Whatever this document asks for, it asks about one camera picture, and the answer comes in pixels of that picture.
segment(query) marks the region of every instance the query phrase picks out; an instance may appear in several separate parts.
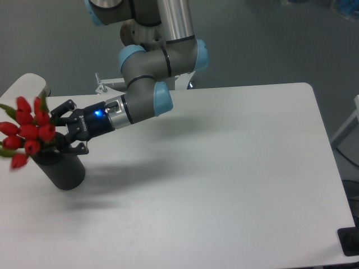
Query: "white table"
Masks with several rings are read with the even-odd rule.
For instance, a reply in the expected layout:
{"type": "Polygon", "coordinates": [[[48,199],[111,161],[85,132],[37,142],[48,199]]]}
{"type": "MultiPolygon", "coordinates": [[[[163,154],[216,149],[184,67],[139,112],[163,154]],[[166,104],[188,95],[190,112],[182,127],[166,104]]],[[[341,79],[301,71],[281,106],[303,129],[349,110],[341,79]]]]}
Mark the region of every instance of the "white table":
{"type": "Polygon", "coordinates": [[[14,84],[4,92],[1,99],[14,99],[18,96],[33,98],[33,96],[38,96],[43,90],[47,93],[47,96],[50,95],[51,89],[45,79],[36,74],[27,73],[15,81],[14,84]]]}
{"type": "MultiPolygon", "coordinates": [[[[359,260],[339,245],[337,229],[354,223],[308,84],[171,94],[171,112],[91,140],[86,178],[72,191],[32,162],[9,173],[0,160],[0,268],[359,260]]],[[[71,98],[84,107],[109,95],[71,98]]]]}

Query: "black cable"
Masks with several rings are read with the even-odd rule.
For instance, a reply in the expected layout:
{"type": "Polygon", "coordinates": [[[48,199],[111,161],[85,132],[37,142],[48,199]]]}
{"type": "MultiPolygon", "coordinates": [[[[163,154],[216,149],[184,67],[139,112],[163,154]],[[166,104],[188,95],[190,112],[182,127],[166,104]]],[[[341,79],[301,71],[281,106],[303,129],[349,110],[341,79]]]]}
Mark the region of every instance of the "black cable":
{"type": "Polygon", "coordinates": [[[359,182],[358,182],[358,181],[351,180],[351,179],[343,179],[342,181],[344,181],[344,182],[352,182],[352,183],[359,184],[359,182]]]}
{"type": "Polygon", "coordinates": [[[359,202],[359,199],[356,199],[356,198],[348,198],[348,201],[351,201],[351,202],[359,202]]]}
{"type": "Polygon", "coordinates": [[[359,165],[354,163],[351,159],[349,159],[344,153],[340,151],[339,148],[335,149],[344,159],[346,159],[351,165],[353,165],[355,168],[359,169],[359,165]]]}

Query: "black vase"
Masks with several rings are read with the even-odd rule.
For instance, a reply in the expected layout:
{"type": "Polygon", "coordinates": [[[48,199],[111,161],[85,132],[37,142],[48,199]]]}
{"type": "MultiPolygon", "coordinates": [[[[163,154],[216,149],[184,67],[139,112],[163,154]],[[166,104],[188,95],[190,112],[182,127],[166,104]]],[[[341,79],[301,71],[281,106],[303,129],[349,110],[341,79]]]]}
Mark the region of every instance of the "black vase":
{"type": "Polygon", "coordinates": [[[85,178],[85,167],[77,155],[41,151],[33,156],[33,160],[59,189],[74,189],[85,178]]]}

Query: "light blue joint cap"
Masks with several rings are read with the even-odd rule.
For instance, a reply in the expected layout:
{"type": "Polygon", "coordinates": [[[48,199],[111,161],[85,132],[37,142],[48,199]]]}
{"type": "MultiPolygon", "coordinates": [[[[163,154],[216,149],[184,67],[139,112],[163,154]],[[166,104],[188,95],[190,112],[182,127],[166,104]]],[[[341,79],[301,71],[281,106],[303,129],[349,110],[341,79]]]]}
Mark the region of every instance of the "light blue joint cap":
{"type": "Polygon", "coordinates": [[[194,71],[202,70],[208,66],[209,58],[206,44],[203,40],[197,39],[197,60],[194,71]]]}
{"type": "Polygon", "coordinates": [[[89,12],[89,14],[91,16],[91,19],[92,19],[92,22],[94,23],[94,25],[96,25],[96,26],[105,25],[99,20],[99,18],[97,18],[96,14],[92,10],[92,7],[91,7],[91,4],[90,4],[89,0],[85,0],[85,6],[88,9],[88,12],[89,12]]]}
{"type": "Polygon", "coordinates": [[[172,98],[165,82],[156,82],[153,92],[153,108],[155,116],[169,112],[173,108],[172,98]]]}
{"type": "Polygon", "coordinates": [[[122,65],[129,56],[131,56],[135,52],[145,52],[145,51],[146,50],[140,45],[129,45],[124,47],[118,55],[119,69],[121,73],[122,73],[122,65]]]}

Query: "red tulip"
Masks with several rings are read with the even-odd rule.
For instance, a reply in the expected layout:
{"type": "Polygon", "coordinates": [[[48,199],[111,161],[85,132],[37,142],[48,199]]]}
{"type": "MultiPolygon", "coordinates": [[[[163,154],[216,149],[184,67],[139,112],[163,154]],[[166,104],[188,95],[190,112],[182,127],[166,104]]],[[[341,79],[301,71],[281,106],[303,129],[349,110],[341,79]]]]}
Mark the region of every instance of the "red tulip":
{"type": "Polygon", "coordinates": [[[41,146],[40,143],[36,140],[27,140],[24,145],[25,152],[29,155],[34,155],[37,153],[41,146]]]}
{"type": "Polygon", "coordinates": [[[2,146],[5,149],[17,150],[21,147],[22,141],[19,136],[9,136],[2,141],[2,146]]]}
{"type": "Polygon", "coordinates": [[[32,124],[21,125],[19,128],[19,136],[28,140],[34,140],[38,137],[38,128],[32,124]]]}
{"type": "Polygon", "coordinates": [[[17,153],[12,157],[11,160],[11,169],[17,169],[20,167],[23,167],[25,164],[27,164],[27,159],[29,157],[22,153],[17,153]]]}
{"type": "Polygon", "coordinates": [[[49,124],[50,116],[45,111],[38,111],[36,112],[35,119],[38,126],[44,126],[49,124]]]}
{"type": "Polygon", "coordinates": [[[0,122],[0,132],[7,136],[15,136],[19,128],[11,122],[0,122]]]}
{"type": "Polygon", "coordinates": [[[26,125],[33,122],[33,116],[29,112],[24,112],[22,110],[16,111],[16,121],[20,125],[26,125]]]}
{"type": "Polygon", "coordinates": [[[43,141],[51,141],[55,137],[55,126],[47,124],[39,128],[39,137],[43,141]]]}
{"type": "Polygon", "coordinates": [[[22,96],[16,99],[16,104],[17,104],[17,110],[21,110],[23,112],[28,112],[28,113],[31,112],[31,107],[29,103],[22,96]]]}
{"type": "Polygon", "coordinates": [[[35,113],[40,110],[40,103],[41,103],[40,97],[36,97],[34,100],[34,112],[35,113]]]}

